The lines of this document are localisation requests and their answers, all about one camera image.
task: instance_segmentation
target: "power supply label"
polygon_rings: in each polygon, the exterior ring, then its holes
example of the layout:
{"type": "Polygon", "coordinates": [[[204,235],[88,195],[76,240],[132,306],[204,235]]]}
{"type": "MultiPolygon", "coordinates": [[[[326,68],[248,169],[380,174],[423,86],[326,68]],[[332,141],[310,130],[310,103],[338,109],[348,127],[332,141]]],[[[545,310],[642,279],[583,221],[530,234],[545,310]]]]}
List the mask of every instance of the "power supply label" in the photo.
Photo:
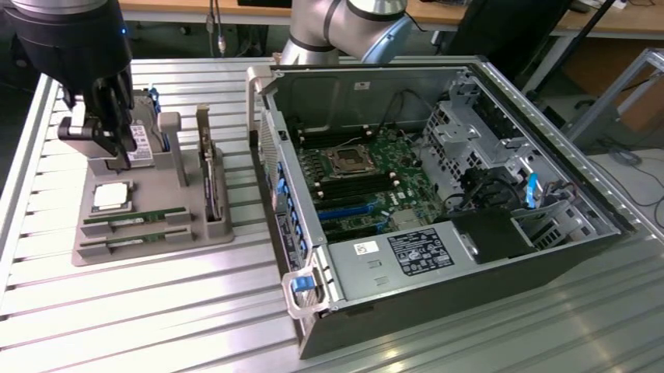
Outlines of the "power supply label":
{"type": "Polygon", "coordinates": [[[387,237],[387,241],[407,276],[454,265],[452,258],[432,228],[394,235],[387,237]]]}

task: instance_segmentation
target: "wire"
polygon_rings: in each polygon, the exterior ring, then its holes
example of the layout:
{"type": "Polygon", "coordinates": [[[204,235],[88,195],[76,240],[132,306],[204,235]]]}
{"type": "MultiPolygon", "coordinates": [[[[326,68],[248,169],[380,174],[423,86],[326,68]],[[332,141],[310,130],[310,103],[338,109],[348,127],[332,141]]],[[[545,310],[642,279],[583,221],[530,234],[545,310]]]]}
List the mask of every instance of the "wire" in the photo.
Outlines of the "wire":
{"type": "MultiPolygon", "coordinates": [[[[248,29],[247,47],[241,50],[241,52],[237,52],[237,54],[235,55],[235,57],[240,57],[244,53],[247,53],[248,50],[251,49],[251,46],[252,46],[252,32],[251,32],[251,29],[248,29]]],[[[239,47],[240,47],[240,42],[239,42],[239,31],[237,31],[237,50],[239,50],[239,47]]]]}
{"type": "Polygon", "coordinates": [[[654,1],[653,0],[648,0],[648,3],[645,4],[638,4],[637,2],[633,2],[633,0],[629,0],[629,4],[631,4],[633,6],[654,6],[657,4],[654,4],[654,1]]]}
{"type": "Polygon", "coordinates": [[[225,41],[224,41],[223,33],[220,32],[219,0],[215,0],[215,8],[216,8],[216,43],[219,44],[219,53],[220,53],[220,56],[224,57],[224,53],[225,53],[225,41]]]}
{"type": "Polygon", "coordinates": [[[633,198],[633,195],[631,193],[629,192],[629,190],[626,189],[626,186],[623,186],[623,184],[619,182],[619,180],[613,176],[613,174],[609,172],[609,170],[599,164],[597,163],[595,161],[593,161],[591,159],[587,159],[591,164],[594,166],[597,166],[602,171],[603,173],[613,179],[613,181],[618,184],[619,188],[622,188],[625,194],[627,195],[629,199],[631,200],[631,202],[639,206],[639,207],[650,207],[650,206],[654,206],[656,204],[658,204],[658,202],[661,201],[661,199],[664,199],[664,195],[661,196],[661,198],[658,200],[656,200],[654,202],[650,202],[650,203],[644,203],[644,202],[638,202],[635,200],[635,198],[633,198]]]}
{"type": "Polygon", "coordinates": [[[392,120],[396,121],[398,117],[402,115],[403,102],[406,101],[404,93],[410,93],[419,100],[419,102],[426,106],[426,109],[428,110],[428,112],[432,113],[434,107],[428,104],[428,102],[426,102],[426,100],[422,98],[419,93],[416,93],[411,89],[402,89],[400,91],[398,91],[392,94],[392,97],[387,103],[387,107],[384,108],[383,118],[380,119],[380,123],[378,123],[378,127],[375,128],[375,134],[379,134],[380,130],[383,129],[384,122],[387,122],[387,115],[390,113],[390,109],[392,108],[392,104],[395,103],[398,97],[402,98],[402,105],[399,106],[399,110],[398,110],[396,115],[394,116],[392,120]]]}
{"type": "Polygon", "coordinates": [[[454,194],[450,194],[444,199],[443,199],[443,205],[444,203],[451,200],[452,198],[456,198],[456,197],[464,197],[464,194],[463,193],[454,193],[454,194]]]}
{"type": "Polygon", "coordinates": [[[215,57],[215,42],[211,38],[211,35],[213,34],[215,30],[215,10],[212,8],[212,0],[209,0],[209,10],[207,12],[207,19],[205,19],[205,31],[207,31],[207,39],[209,40],[209,56],[213,58],[215,57]]]}
{"type": "Polygon", "coordinates": [[[351,142],[352,142],[352,141],[355,141],[355,140],[360,140],[360,139],[362,139],[362,138],[351,138],[348,141],[342,142],[339,145],[332,146],[331,148],[339,148],[340,146],[343,146],[343,145],[346,145],[346,144],[351,143],[351,142]]]}
{"type": "Polygon", "coordinates": [[[22,93],[28,93],[28,94],[34,94],[34,91],[32,91],[30,89],[28,88],[22,88],[22,87],[18,87],[17,85],[13,85],[13,84],[9,84],[9,83],[5,83],[5,82],[0,82],[0,85],[2,87],[6,87],[9,89],[14,89],[16,91],[18,92],[22,92],[22,93]]]}
{"type": "Polygon", "coordinates": [[[514,196],[514,198],[517,198],[517,201],[521,202],[521,197],[518,196],[518,192],[517,192],[517,190],[514,189],[514,187],[511,186],[510,183],[507,183],[502,179],[498,179],[497,177],[491,177],[489,179],[489,181],[494,181],[494,182],[502,184],[505,187],[507,187],[507,190],[511,192],[511,195],[514,196]]]}
{"type": "Polygon", "coordinates": [[[419,30],[419,32],[420,32],[420,33],[424,33],[424,32],[426,32],[426,30],[424,30],[424,29],[422,29],[422,28],[419,27],[419,23],[416,23],[416,21],[415,21],[415,19],[412,18],[412,16],[411,16],[410,14],[407,14],[407,12],[404,12],[404,13],[406,13],[407,18],[410,18],[410,19],[411,19],[411,21],[412,21],[412,23],[415,24],[415,27],[416,27],[416,29],[419,30]]]}
{"type": "Polygon", "coordinates": [[[635,87],[638,87],[639,85],[648,83],[650,80],[653,80],[654,78],[658,78],[661,76],[661,72],[656,73],[654,75],[650,75],[649,77],[646,77],[644,80],[641,80],[639,82],[635,82],[634,84],[631,85],[627,85],[626,87],[623,87],[619,91],[621,92],[625,92],[625,91],[629,91],[630,89],[634,89],[635,87]]]}

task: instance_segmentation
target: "blue tab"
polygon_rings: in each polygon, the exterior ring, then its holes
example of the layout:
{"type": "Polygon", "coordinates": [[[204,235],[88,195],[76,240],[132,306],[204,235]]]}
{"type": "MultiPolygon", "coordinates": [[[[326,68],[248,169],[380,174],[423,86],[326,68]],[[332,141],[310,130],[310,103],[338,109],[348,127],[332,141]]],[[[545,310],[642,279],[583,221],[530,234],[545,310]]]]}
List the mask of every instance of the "blue tab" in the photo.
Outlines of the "blue tab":
{"type": "Polygon", "coordinates": [[[529,208],[535,208],[535,196],[534,196],[535,190],[537,190],[537,174],[531,173],[530,176],[527,177],[527,186],[526,186],[526,204],[529,208]]]}
{"type": "Polygon", "coordinates": [[[300,291],[307,291],[315,289],[314,276],[296,277],[289,282],[289,288],[292,292],[299,293],[300,291]]]}
{"type": "Polygon", "coordinates": [[[283,187],[285,186],[285,179],[279,179],[276,183],[276,192],[283,193],[283,187]]]}

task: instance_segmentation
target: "aluminum table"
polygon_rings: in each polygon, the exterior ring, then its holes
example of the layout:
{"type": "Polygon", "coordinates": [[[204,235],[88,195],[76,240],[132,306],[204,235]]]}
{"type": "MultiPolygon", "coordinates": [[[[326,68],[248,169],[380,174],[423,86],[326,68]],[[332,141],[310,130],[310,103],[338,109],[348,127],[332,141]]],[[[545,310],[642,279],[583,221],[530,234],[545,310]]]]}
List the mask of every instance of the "aluminum table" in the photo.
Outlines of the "aluminum table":
{"type": "MultiPolygon", "coordinates": [[[[396,59],[414,61],[434,59],[396,59]]],[[[297,359],[245,139],[244,71],[269,63],[133,61],[136,87],[155,84],[163,110],[183,114],[188,147],[195,107],[211,105],[236,239],[88,267],[69,263],[85,160],[56,139],[64,105],[40,79],[0,200],[0,371],[664,371],[653,235],[543,288],[297,359]]]]}

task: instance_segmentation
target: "wooden desk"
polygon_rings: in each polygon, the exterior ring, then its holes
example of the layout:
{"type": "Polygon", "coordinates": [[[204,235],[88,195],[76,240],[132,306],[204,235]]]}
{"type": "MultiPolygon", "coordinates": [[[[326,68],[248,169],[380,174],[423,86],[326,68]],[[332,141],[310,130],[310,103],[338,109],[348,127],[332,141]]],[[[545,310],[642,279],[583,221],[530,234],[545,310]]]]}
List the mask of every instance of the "wooden desk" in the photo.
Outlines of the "wooden desk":
{"type": "MultiPolygon", "coordinates": [[[[118,1],[124,12],[171,12],[204,15],[207,14],[209,6],[208,0],[118,1]]],[[[276,22],[276,24],[283,24],[283,19],[289,18],[289,9],[239,6],[237,0],[219,0],[219,8],[221,21],[227,23],[235,22],[224,21],[224,18],[241,19],[241,16],[259,17],[261,19],[272,18],[272,21],[276,22]]],[[[416,19],[418,23],[455,26],[463,18],[466,8],[462,6],[447,6],[430,2],[419,2],[418,0],[410,0],[407,4],[407,12],[416,19]]]]}
{"type": "MultiPolygon", "coordinates": [[[[183,16],[180,22],[204,22],[204,14],[209,2],[207,0],[118,0],[129,20],[161,20],[176,22],[172,18],[183,16]]],[[[593,36],[629,38],[644,37],[634,34],[650,34],[664,38],[664,0],[654,1],[657,6],[627,5],[625,9],[611,8],[603,15],[593,30],[593,36]]],[[[225,23],[287,24],[289,9],[239,6],[236,0],[219,0],[221,20],[225,23]]],[[[440,5],[431,2],[410,0],[407,12],[427,30],[448,30],[463,18],[466,8],[462,6],[440,5]]],[[[587,14],[567,12],[561,19],[555,34],[569,35],[586,24],[594,11],[587,14]]]]}

